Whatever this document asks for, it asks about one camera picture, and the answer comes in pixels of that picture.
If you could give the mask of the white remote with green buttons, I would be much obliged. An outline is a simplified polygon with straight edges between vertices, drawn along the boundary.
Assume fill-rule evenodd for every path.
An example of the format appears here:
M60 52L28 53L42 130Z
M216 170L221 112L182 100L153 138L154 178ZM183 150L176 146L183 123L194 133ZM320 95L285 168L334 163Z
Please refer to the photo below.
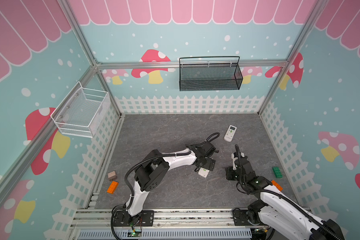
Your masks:
M198 171L198 175L203 177L203 178L207 178L208 174L210 173L210 170L204 169L204 168L200 168Z

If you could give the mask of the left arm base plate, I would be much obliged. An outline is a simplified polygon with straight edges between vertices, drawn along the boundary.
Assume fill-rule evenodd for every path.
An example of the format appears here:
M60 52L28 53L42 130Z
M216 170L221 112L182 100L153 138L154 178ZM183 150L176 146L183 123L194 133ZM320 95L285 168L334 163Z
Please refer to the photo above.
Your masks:
M126 210L116 210L113 214L114 227L152 227L154 211L142 211L136 216L131 216Z

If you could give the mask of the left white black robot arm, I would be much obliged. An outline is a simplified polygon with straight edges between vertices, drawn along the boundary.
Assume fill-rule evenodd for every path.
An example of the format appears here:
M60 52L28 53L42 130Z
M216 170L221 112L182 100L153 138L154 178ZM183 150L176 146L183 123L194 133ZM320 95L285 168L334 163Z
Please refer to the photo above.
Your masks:
M153 211L144 211L143 206L150 191L160 185L168 171L182 167L195 166L195 172L206 177L215 167L212 158L219 151L212 141L220 133L211 134L202 143L187 145L186 149L173 153L151 151L140 163L134 165L125 175L125 183L131 190L129 200L123 206L115 206L111 211L111 229L114 227L151 226Z

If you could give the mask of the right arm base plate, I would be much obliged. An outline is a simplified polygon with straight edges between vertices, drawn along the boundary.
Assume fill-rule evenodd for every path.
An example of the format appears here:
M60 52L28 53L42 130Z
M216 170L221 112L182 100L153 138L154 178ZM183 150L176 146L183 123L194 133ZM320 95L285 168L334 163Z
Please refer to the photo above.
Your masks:
M258 226L261 223L251 210L235 208L232 214L235 226Z

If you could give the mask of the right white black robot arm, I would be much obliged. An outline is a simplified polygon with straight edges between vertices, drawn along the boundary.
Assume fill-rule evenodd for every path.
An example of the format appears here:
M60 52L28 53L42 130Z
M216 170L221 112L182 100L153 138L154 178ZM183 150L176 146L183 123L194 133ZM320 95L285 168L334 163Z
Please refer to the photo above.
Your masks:
M333 220L323 220L285 196L276 185L258 176L248 157L238 145L232 154L233 166L227 168L227 180L235 181L237 190L257 198L248 206L247 221L265 224L289 240L343 240L341 227Z

